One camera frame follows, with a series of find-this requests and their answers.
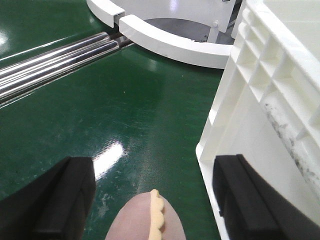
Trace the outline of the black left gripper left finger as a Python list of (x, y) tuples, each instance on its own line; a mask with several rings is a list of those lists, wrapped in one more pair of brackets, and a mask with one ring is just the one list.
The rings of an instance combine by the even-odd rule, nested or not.
[(80, 240), (96, 192), (93, 160), (66, 157), (0, 202), (2, 240)]

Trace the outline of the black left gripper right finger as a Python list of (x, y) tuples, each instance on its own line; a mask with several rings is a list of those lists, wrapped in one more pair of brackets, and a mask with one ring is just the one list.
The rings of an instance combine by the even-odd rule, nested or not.
[(231, 240), (318, 240), (310, 220), (247, 162), (243, 155), (218, 155), (213, 192)]

